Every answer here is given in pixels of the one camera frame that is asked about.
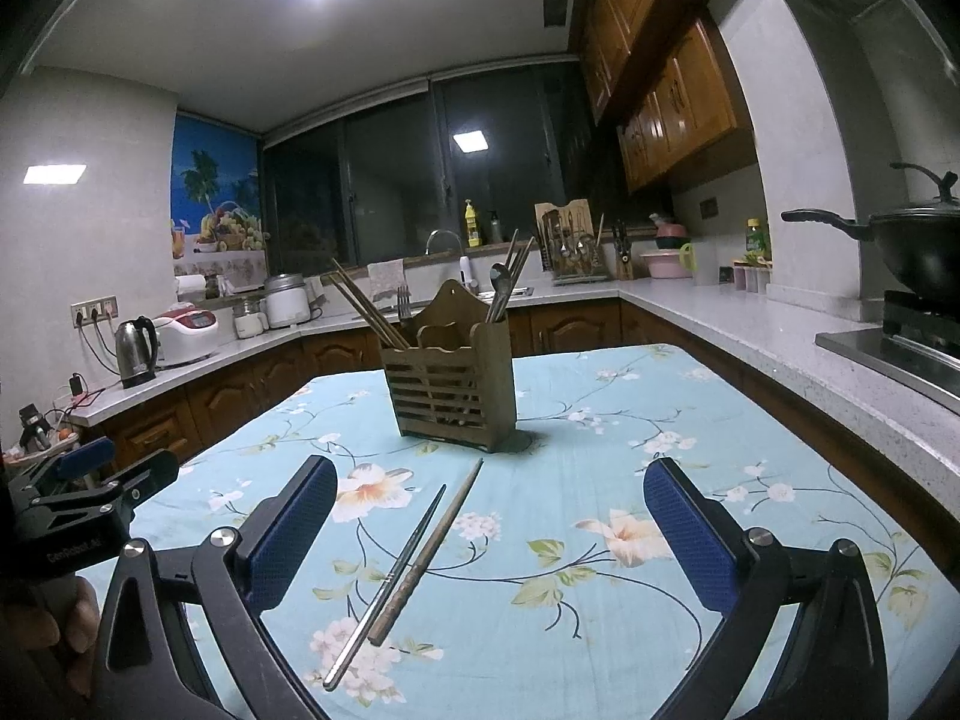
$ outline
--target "wok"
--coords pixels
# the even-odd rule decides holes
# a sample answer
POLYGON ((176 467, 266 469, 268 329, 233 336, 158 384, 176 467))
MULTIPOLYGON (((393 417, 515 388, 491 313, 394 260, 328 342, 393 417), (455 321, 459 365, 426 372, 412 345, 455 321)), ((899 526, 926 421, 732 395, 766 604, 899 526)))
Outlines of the wok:
POLYGON ((784 221, 822 221, 858 241, 873 241, 896 280, 920 297, 952 307, 960 305, 960 203, 950 195, 957 174, 943 178, 932 170, 908 162, 890 167, 920 170, 936 182, 937 201, 880 214, 870 214, 866 224, 843 218, 832 211, 800 208, 784 211, 784 221))

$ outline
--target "ceiling light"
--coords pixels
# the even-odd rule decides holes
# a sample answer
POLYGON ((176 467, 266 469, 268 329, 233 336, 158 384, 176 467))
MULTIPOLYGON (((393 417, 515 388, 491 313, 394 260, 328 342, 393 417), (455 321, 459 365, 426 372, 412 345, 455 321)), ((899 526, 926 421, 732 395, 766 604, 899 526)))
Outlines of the ceiling light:
POLYGON ((76 184, 86 170, 86 165, 30 165, 25 184, 76 184))
POLYGON ((479 129, 473 132, 461 132, 459 135, 454 135, 453 140, 457 142, 457 146, 464 154, 469 154, 471 151, 486 151, 488 148, 487 139, 479 129))

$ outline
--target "stove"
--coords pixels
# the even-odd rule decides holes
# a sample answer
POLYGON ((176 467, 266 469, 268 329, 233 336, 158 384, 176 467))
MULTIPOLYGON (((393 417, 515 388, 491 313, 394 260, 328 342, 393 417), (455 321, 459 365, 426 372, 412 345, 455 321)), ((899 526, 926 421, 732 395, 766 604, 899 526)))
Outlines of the stove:
POLYGON ((816 343, 960 415, 960 308, 887 292, 882 327, 819 333, 816 343))

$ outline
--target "screw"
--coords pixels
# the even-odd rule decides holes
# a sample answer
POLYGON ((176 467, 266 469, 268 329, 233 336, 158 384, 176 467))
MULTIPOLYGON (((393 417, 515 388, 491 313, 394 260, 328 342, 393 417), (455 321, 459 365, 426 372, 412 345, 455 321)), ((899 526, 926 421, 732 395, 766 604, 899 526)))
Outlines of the screw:
POLYGON ((768 547, 774 542, 774 535, 766 528, 750 528, 747 531, 750 543, 757 547, 768 547))
POLYGON ((236 538, 233 528, 217 528, 210 533, 210 543, 215 547, 229 547, 236 538))
POLYGON ((123 555, 124 557, 139 557, 146 548, 146 543, 139 538, 135 538, 133 541, 128 541, 123 545, 123 555))
POLYGON ((859 547, 848 538, 840 538, 837 541, 837 549, 840 550, 840 554, 844 557, 856 557, 860 554, 859 547))

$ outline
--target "table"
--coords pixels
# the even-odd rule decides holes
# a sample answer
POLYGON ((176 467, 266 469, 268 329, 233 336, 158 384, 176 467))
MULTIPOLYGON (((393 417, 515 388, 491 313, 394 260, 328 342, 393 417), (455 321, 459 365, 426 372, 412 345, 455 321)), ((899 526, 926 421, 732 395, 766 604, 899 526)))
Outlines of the table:
MULTIPOLYGON (((891 718, 909 716, 960 646, 960 594, 913 539, 680 349, 515 360, 515 389, 515 445, 485 456, 392 635, 379 649, 363 646, 335 693, 320 677, 391 555, 440 484, 456 490, 481 454, 400 437, 382 371, 314 379, 183 466, 137 510, 131 532, 157 549, 196 544, 241 524, 308 455, 333 459, 331 517, 263 620, 335 720, 650 717, 719 620, 644 507, 642 474, 662 455, 743 527, 768 528, 788 546, 826 549, 840 536, 860 545, 880 608, 891 718)), ((111 571, 108 562, 85 572, 101 600, 111 571)), ((188 612, 224 706, 246 716, 203 615, 188 612)), ((760 699, 792 616, 781 610, 734 716, 760 699)))

